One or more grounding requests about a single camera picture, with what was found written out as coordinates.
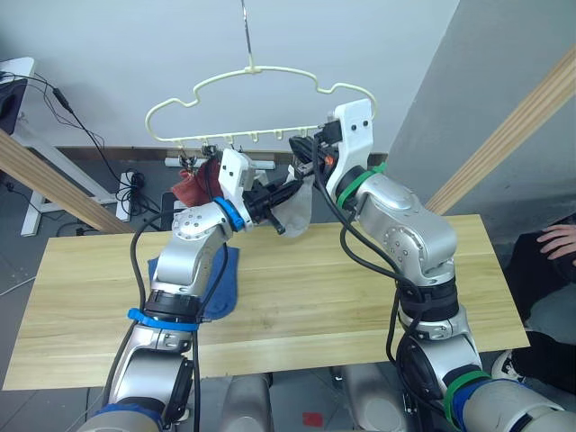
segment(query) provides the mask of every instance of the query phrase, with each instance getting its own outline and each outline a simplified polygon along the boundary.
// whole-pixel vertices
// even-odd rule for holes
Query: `electrical wire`
[[[36,279],[36,276],[30,277],[30,278],[26,279],[25,281],[17,283],[15,286],[8,288],[6,291],[0,292],[0,297],[2,297],[3,295],[7,295],[14,290],[17,290],[21,286],[25,286],[28,282],[32,282],[34,279]]]
[[[28,205],[30,205],[36,212],[38,212],[42,217],[44,217],[46,219],[50,219],[51,221],[59,221],[60,218],[66,214],[66,212],[62,210],[62,213],[59,216],[57,216],[56,218],[53,218],[52,216],[49,216],[48,214],[43,213],[42,210],[40,210],[38,207],[36,207],[34,204],[32,204],[32,201],[30,201],[30,198],[28,198],[25,194],[23,194],[22,192],[15,191],[14,190],[14,183],[8,182],[8,183],[2,183],[2,185],[5,186],[6,190],[10,194],[20,195],[24,200],[26,200]]]
[[[208,196],[210,197],[211,201],[214,199],[214,194],[212,193],[212,187],[210,186],[210,175],[212,173],[212,164],[213,164],[214,160],[216,160],[216,158],[214,156],[210,157],[206,161],[206,166],[204,168],[204,186],[206,188],[206,192],[208,193]],[[202,304],[200,306],[200,309],[198,311],[198,317],[200,317],[200,319],[203,318],[204,311],[206,310],[206,307],[208,306],[210,299],[212,298],[212,296],[216,292],[216,288],[218,288],[218,285],[220,284],[220,280],[222,279],[222,277],[224,276],[224,272],[226,271],[226,266],[228,265],[228,245],[226,244],[226,242],[224,242],[224,244],[222,245],[222,248],[224,249],[224,258],[222,259],[222,265],[220,266],[220,270],[219,270],[218,274],[216,275],[216,279],[214,280],[214,283],[212,284],[212,286],[208,290],[208,293],[206,294],[206,297],[204,298],[204,301],[202,302]]]
[[[129,169],[129,170],[125,171],[126,173],[132,172],[133,178],[135,176],[139,177],[136,179],[138,181],[137,185],[125,183],[122,181],[121,177],[116,175],[116,173],[114,172],[114,170],[112,169],[112,167],[110,165],[110,162],[108,161],[108,158],[106,157],[106,155],[103,152],[103,149],[105,146],[104,138],[101,135],[98,135],[97,133],[93,132],[92,130],[89,130],[80,121],[80,119],[77,117],[76,113],[70,107],[70,105],[69,105],[68,101],[66,100],[66,98],[64,97],[64,95],[60,92],[60,90],[57,87],[55,87],[54,85],[49,83],[48,80],[40,74],[35,74],[36,76],[38,76],[38,78],[33,77],[33,76],[16,75],[12,72],[4,72],[4,76],[6,76],[6,75],[8,75],[9,77],[12,77],[13,81],[16,78],[25,78],[25,79],[31,79],[31,80],[34,80],[34,81],[37,81],[37,82],[44,84],[44,89],[38,88],[36,85],[32,85],[30,83],[26,83],[26,84],[22,84],[22,85],[23,86],[31,86],[42,94],[42,98],[44,100],[44,103],[49,108],[50,112],[52,113],[52,115],[54,116],[54,118],[56,119],[57,122],[59,122],[62,125],[69,126],[69,127],[75,128],[75,129],[79,129],[79,130],[85,132],[85,134],[88,136],[88,138],[94,143],[94,146],[96,147],[96,150],[98,151],[98,154],[100,155],[100,158],[104,162],[109,173],[121,185],[120,189],[116,192],[116,198],[118,199],[118,201],[121,204],[122,209],[126,213],[128,213],[130,216],[139,216],[143,212],[156,212],[156,211],[160,212],[161,211],[159,205],[156,202],[154,202],[154,200],[152,200],[151,198],[146,196],[141,191],[141,188],[145,184],[144,175],[142,173],[138,173],[137,171],[135,171],[133,169]],[[61,114],[59,114],[57,112],[56,108],[54,107],[54,104],[52,103],[52,101],[48,97],[48,89],[49,88],[52,89],[52,93],[56,97],[56,99],[58,100],[60,105],[68,113],[70,113],[74,117],[74,120],[76,121],[77,124],[74,124],[72,121],[70,121],[69,119],[67,119],[66,117],[62,116]],[[132,208],[130,207],[130,211],[127,211],[124,204],[132,198],[134,199],[134,202],[133,202],[134,210],[132,210]],[[151,205],[153,205],[157,210],[152,210]]]
[[[158,205],[151,201],[142,192],[142,188],[146,183],[146,177],[142,173],[132,168],[128,168],[126,171],[124,171],[124,174],[128,173],[132,173],[130,185],[122,184],[115,195],[116,200],[120,203],[120,206],[124,212],[130,216],[140,216],[145,212],[152,212],[155,214],[161,212],[161,209],[158,207]],[[130,208],[126,208],[126,203],[130,204]]]
[[[138,285],[139,309],[141,311],[144,310],[144,305],[146,304],[146,288],[144,286],[144,280],[142,279],[142,273],[140,272],[140,266],[138,265],[138,259],[136,258],[136,246],[138,245],[138,239],[142,235],[142,232],[144,232],[144,230],[148,226],[150,226],[152,224],[152,222],[160,219],[163,216],[167,216],[169,214],[172,214],[172,213],[178,212],[178,211],[179,211],[179,209],[171,210],[171,211],[163,211],[159,214],[155,214],[150,220],[147,220],[146,222],[144,222],[136,230],[136,232],[134,233],[134,236],[132,237],[132,242],[130,243],[130,261],[132,263],[132,270],[134,271],[134,276],[136,277],[136,284]],[[112,361],[112,365],[110,366],[110,371],[108,372],[108,377],[106,378],[106,385],[104,386],[104,389],[103,389],[103,395],[104,395],[103,400],[102,400],[103,406],[105,406],[108,403],[108,400],[110,399],[110,391],[112,389],[112,381],[114,379],[114,374],[116,372],[116,368],[118,367],[118,363],[120,362],[120,358],[122,357],[122,353],[124,352],[124,349],[126,348],[128,341],[130,340],[130,336],[132,335],[132,331],[134,330],[134,327],[136,326],[136,324],[137,324],[137,321],[135,321],[135,320],[130,324],[128,331],[124,335],[124,338],[123,338],[122,342],[120,343],[118,350],[116,351],[116,355],[114,356],[114,359]]]
[[[402,335],[402,338],[401,338],[400,343],[398,345],[398,349],[396,351],[396,353],[397,353],[396,354],[396,360],[394,361],[393,357],[392,357],[392,341],[393,341],[394,329],[395,329],[395,324],[396,324],[396,316],[398,314],[398,308],[400,307],[400,305],[399,305],[399,302],[400,302],[399,289],[401,286],[403,286],[400,283],[403,283],[403,284],[407,285],[409,288],[413,289],[414,293],[417,294],[418,299],[421,302],[423,302],[423,300],[424,300],[422,297],[422,294],[421,294],[419,288],[410,279],[408,279],[404,275],[400,274],[400,269],[398,268],[398,266],[392,261],[392,259],[389,256],[386,255],[386,253],[383,250],[379,249],[376,245],[374,245],[367,238],[365,238],[359,231],[354,229],[354,227],[350,223],[351,220],[347,220],[346,217],[340,212],[340,210],[332,202],[332,199],[330,198],[328,190],[326,189],[326,186],[323,184],[322,179],[321,179],[321,175],[320,175],[320,166],[318,163],[318,146],[319,145],[320,145],[320,143],[317,140],[315,140],[315,142],[312,145],[312,152],[311,153],[312,153],[312,167],[314,170],[314,178],[316,181],[316,186],[320,190],[320,193],[321,193],[322,197],[324,198],[324,201],[326,202],[328,207],[332,210],[334,215],[338,218],[338,220],[343,225],[343,228],[340,231],[340,244],[341,244],[342,248],[345,250],[346,254],[349,257],[351,257],[354,261],[356,261],[361,266],[369,268],[369,269],[371,269],[371,270],[373,270],[376,273],[379,273],[381,275],[386,275],[388,277],[391,277],[396,281],[396,291],[394,294],[394,302],[393,302],[392,309],[391,309],[390,326],[389,326],[389,331],[388,331],[388,337],[386,340],[386,355],[389,357],[389,360],[391,360],[391,363],[396,365],[396,368],[398,371],[398,376],[400,377],[400,381],[402,382],[402,384],[404,385],[404,387],[406,388],[406,390],[410,394],[410,396],[414,400],[416,400],[418,403],[420,403],[421,405],[426,406],[432,412],[435,412],[439,416],[443,417],[444,412],[437,405],[431,403],[428,400],[424,400],[421,397],[419,397],[416,394],[416,392],[409,386],[409,384],[407,383],[407,381],[404,377],[402,362],[401,362],[402,353],[404,352],[404,349],[405,349],[406,345],[408,344],[409,338],[415,334],[416,327],[420,323],[422,315],[424,314],[424,312],[426,310],[420,311],[416,315],[416,317],[414,317],[414,319],[410,323],[408,329],[405,331],[404,335]],[[382,259],[384,259],[384,261],[386,261],[392,267],[392,269],[394,269],[394,273],[390,272],[390,271],[388,271],[382,267],[379,267],[378,265],[374,265],[373,263],[365,261],[361,257],[354,254],[350,250],[350,248],[348,247],[348,245],[346,243],[346,232],[347,231],[350,231],[364,245],[368,246],[379,257],[382,257]]]
[[[420,289],[410,279],[408,279],[407,277],[404,277],[401,274],[400,268],[396,265],[396,263],[394,263],[394,261],[383,250],[381,250],[379,247],[377,247],[368,238],[366,238],[364,235],[362,235],[362,233],[360,231],[358,231],[356,228],[354,228],[354,226],[350,222],[348,222],[348,220],[344,216],[344,214],[342,214],[342,212],[338,209],[338,207],[332,202],[332,198],[330,197],[328,190],[326,189],[326,186],[323,184],[322,178],[321,178],[320,166],[318,163],[318,146],[319,145],[320,145],[320,143],[316,139],[312,142],[312,168],[314,171],[314,178],[316,181],[316,187],[319,189],[320,194],[322,195],[322,198],[324,198],[325,203],[328,205],[328,207],[330,208],[332,213],[334,213],[334,215],[337,217],[337,219],[340,221],[340,223],[344,227],[346,227],[347,231],[350,231],[350,233],[354,237],[356,237],[358,240],[360,240],[360,242],[362,244],[364,244],[365,246],[370,248],[373,252],[375,252],[376,255],[378,255],[378,257],[382,258],[394,271],[394,272],[390,272],[388,270],[385,270],[385,269],[379,267],[378,273],[382,273],[380,270],[383,270],[384,272],[386,272],[386,273],[382,273],[383,275],[387,275],[389,277],[396,279],[399,282],[402,282],[403,284],[400,284],[398,286],[404,290],[408,290],[408,287],[412,288],[414,290],[414,293],[418,297],[418,300],[422,302],[423,297],[422,297],[422,293],[420,292]],[[362,264],[362,262],[367,263],[366,261],[362,260],[362,258],[359,258],[359,257],[356,257],[356,258],[358,258],[358,260],[356,260],[355,258],[353,258],[353,259],[358,264],[366,266],[365,264]]]
[[[90,387],[88,387],[86,389],[86,404],[85,404],[86,410],[84,411],[84,422],[85,423],[88,421],[88,403],[89,402],[90,402]]]
[[[85,232],[91,232],[91,231],[98,231],[98,229],[94,229],[92,227],[89,227],[85,222],[82,221],[74,221],[74,222],[67,222],[67,223],[63,223],[62,225],[60,225],[58,227],[58,229],[56,230],[56,234],[54,235],[54,237],[60,237],[60,234],[62,234],[62,230],[66,227],[71,227],[73,225],[85,225],[88,228],[78,228],[76,229],[76,235],[77,236],[83,236]]]
[[[192,332],[192,356],[194,361],[194,427],[193,432],[200,432],[200,362],[198,356],[198,331]]]

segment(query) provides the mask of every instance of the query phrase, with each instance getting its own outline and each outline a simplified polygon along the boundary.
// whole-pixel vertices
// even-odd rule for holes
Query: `gray wall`
[[[462,1],[389,155],[425,203],[576,41],[573,0]],[[477,212],[496,242],[576,212],[576,103],[448,214]]]
[[[457,4],[246,1],[257,64],[302,68],[322,86],[344,81],[374,93],[379,152],[390,149]],[[3,55],[36,58],[38,72],[111,147],[162,148],[144,128],[153,105],[173,96],[191,101],[194,84],[248,64],[240,0],[0,0],[0,10]],[[318,124],[337,104],[362,97],[319,95],[312,85],[272,72],[228,79],[203,89],[197,108],[167,107],[155,124],[168,137]],[[92,145],[56,123],[37,92],[27,94],[23,110],[46,140]],[[239,144],[290,149],[274,137]]]

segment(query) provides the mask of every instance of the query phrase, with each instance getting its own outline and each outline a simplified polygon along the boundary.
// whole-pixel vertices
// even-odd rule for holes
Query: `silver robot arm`
[[[129,312],[134,321],[112,365],[103,409],[80,431],[156,432],[185,414],[198,361],[186,353],[204,321],[210,293],[203,296],[216,252],[234,231],[267,219],[302,184],[260,184],[252,161],[230,149],[222,154],[219,183],[223,199],[175,214],[149,296]]]
[[[315,139],[291,139],[291,145],[303,160],[297,169],[303,176],[310,173],[314,154],[307,146],[320,146],[316,163],[323,169],[317,183],[326,185],[334,203],[355,213],[364,231],[412,282],[398,285],[399,319],[409,330],[397,353],[403,381],[421,401],[442,407],[448,421],[470,432],[576,430],[576,414],[518,382],[492,380],[482,372],[465,309],[457,300],[455,232],[408,188],[377,169],[367,170],[371,118],[367,100],[340,105]]]

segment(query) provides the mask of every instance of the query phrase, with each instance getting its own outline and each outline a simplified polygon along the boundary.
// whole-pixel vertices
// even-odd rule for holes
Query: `wooden tabletop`
[[[527,346],[480,217],[447,219],[458,235],[459,299],[478,348]],[[385,360],[393,283],[352,262],[340,249],[339,230],[339,224],[326,223],[298,238],[281,238],[270,227],[235,235],[229,244],[241,249],[238,304],[228,317],[201,326],[203,376]],[[169,236],[141,237],[143,273]],[[130,241],[130,234],[49,240],[5,390],[104,384],[130,324],[126,311],[138,304]],[[352,239],[349,243],[361,257],[376,259]]]

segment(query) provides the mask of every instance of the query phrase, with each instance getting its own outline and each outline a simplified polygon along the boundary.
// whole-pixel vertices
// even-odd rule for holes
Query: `white wall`
[[[365,86],[380,103],[374,151],[390,148],[457,0],[247,0],[257,64],[307,69],[323,86]],[[31,56],[86,125],[110,147],[163,147],[144,128],[148,109],[170,96],[192,100],[195,83],[248,63],[239,0],[0,0],[0,52]],[[89,146],[56,123],[27,91],[31,126],[58,146]],[[168,135],[323,122],[352,92],[315,94],[306,78],[243,76],[207,87],[197,108],[169,108]],[[249,139],[244,149],[288,149],[287,140]]]

